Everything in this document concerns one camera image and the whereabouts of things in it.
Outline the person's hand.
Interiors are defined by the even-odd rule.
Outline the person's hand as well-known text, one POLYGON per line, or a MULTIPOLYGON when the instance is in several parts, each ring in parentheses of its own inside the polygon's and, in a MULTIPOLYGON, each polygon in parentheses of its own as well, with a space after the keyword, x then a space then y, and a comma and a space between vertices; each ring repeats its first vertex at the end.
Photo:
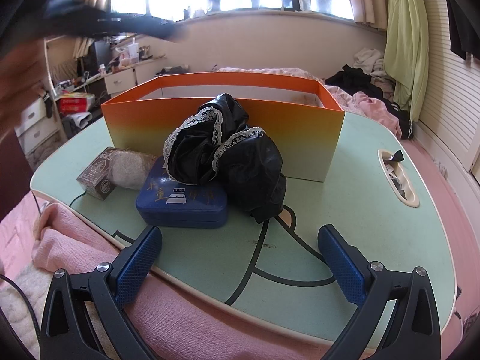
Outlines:
POLYGON ((18 45, 1 59, 1 140, 20 123, 22 112, 39 97, 46 75, 46 57, 41 40, 18 45))

